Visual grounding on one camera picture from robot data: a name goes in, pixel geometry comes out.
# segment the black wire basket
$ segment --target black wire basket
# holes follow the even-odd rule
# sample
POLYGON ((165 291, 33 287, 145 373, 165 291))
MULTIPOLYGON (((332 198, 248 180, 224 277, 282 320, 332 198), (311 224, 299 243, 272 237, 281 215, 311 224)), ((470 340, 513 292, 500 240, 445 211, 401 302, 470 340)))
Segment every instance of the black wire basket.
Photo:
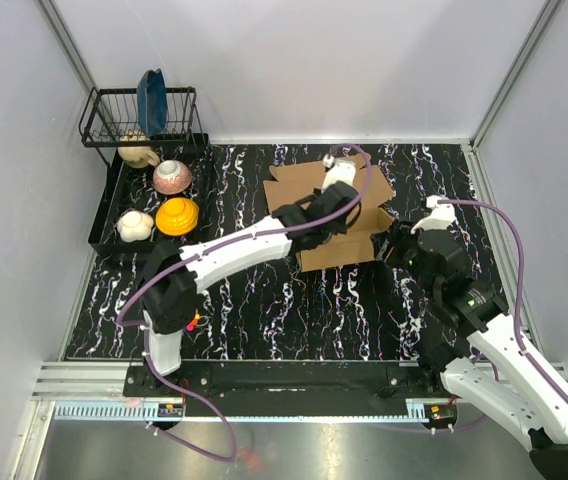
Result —
POLYGON ((167 88, 168 114, 165 129, 148 139, 122 140, 143 135, 138 119, 137 89, 93 88, 82 112, 79 131, 85 147, 176 146, 193 144, 203 137, 193 87, 167 88))

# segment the cardboard flap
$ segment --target cardboard flap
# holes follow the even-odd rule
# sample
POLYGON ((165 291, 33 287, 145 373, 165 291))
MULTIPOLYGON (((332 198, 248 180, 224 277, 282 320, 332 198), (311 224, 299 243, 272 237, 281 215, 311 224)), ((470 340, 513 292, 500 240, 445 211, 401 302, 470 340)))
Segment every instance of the cardboard flap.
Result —
POLYGON ((393 224, 395 219, 384 209, 377 210, 377 229, 379 232, 385 232, 393 224))
MULTIPOLYGON (((353 186, 361 191, 366 180, 366 160, 361 155, 348 158, 358 168, 353 186)), ((269 171, 275 180, 264 182, 264 192, 271 213, 282 205, 293 204, 312 194, 314 189, 322 186, 325 175, 322 162, 271 166, 269 171)), ((395 193, 378 166, 371 168, 371 175, 371 185, 362 199, 357 222, 346 235, 334 235, 326 244, 299 253, 303 272, 374 260, 371 235, 386 230, 393 222, 392 217, 379 205, 393 198, 395 193)), ((349 219, 353 218, 355 212, 351 213, 349 219)))
POLYGON ((268 204, 268 211, 271 213, 282 205, 295 203, 312 192, 312 189, 309 191, 306 186, 294 182, 280 183, 270 180, 264 181, 266 203, 268 204))
MULTIPOLYGON (((353 187, 358 192, 362 191, 364 188, 364 183, 366 182, 366 169, 358 170, 355 175, 355 180, 353 181, 353 187)), ((375 208, 383 204, 387 200, 395 196, 395 192, 388 184, 386 177, 380 170, 380 167, 373 165, 371 167, 371 175, 373 176, 371 180, 371 186, 362 198, 362 209, 375 208)))
POLYGON ((314 250, 304 250, 299 254, 300 267, 303 272, 370 262, 374 259, 373 243, 370 241, 333 243, 331 240, 326 245, 314 250))
POLYGON ((296 163, 294 165, 283 165, 280 167, 271 165, 268 167, 268 171, 271 172, 273 178, 279 182, 295 182, 305 185, 314 185, 317 183, 317 185, 314 186, 319 188, 324 181, 324 165, 322 165, 322 162, 296 163))

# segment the marble pattern table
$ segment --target marble pattern table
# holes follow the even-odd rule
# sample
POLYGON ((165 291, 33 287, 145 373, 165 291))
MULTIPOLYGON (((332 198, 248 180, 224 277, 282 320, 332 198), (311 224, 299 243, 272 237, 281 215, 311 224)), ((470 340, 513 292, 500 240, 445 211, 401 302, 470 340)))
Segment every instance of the marble pattern table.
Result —
MULTIPOLYGON (((217 145, 195 174, 209 165, 206 189, 186 192, 202 208, 199 240, 216 238, 268 214, 262 182, 269 165, 319 160, 329 145, 217 145)), ((422 216, 431 194, 473 198, 459 145, 363 145, 396 196, 384 205, 395 217, 422 216)), ((137 208, 156 211, 164 200, 152 188, 152 171, 129 188, 137 208)), ((452 227, 468 251, 473 273, 501 290, 481 215, 457 208, 452 227)), ((122 331, 116 313, 132 294, 143 261, 98 256, 66 359, 129 359, 141 353, 137 329, 122 331)), ((415 358, 425 325, 436 320, 411 277, 371 262, 302 273, 294 257, 258 265, 209 288, 201 296, 206 324, 185 335, 182 354, 200 359, 395 360, 415 358)), ((140 318, 134 307, 129 318, 140 318)), ((453 335, 445 332, 447 339, 453 335)))

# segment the bowl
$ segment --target bowl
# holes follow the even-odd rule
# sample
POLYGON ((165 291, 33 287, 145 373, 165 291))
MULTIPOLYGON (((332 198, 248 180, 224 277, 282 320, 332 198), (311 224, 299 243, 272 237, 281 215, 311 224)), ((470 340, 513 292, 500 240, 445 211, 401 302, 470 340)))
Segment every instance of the bowl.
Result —
POLYGON ((164 202, 155 215, 155 224, 165 235, 186 235, 197 225, 199 208, 188 198, 171 198, 164 202))
POLYGON ((177 195, 186 190, 193 174, 179 160, 164 160, 153 172, 153 186, 164 195, 177 195))
POLYGON ((126 243, 146 240, 151 236, 153 217, 147 213, 130 210, 117 221, 117 232, 126 243))

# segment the metal floor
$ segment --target metal floor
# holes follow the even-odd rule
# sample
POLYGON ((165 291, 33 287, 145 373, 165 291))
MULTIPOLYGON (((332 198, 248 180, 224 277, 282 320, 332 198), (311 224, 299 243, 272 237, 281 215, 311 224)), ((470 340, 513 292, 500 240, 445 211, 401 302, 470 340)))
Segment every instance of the metal floor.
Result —
MULTIPOLYGON (((464 406, 460 423, 477 418, 464 406)), ((221 424, 175 432, 225 453, 221 424)), ((491 421, 431 437, 381 425, 238 424, 240 461, 201 457, 131 422, 53 421, 37 480, 540 480, 524 449, 491 421)))

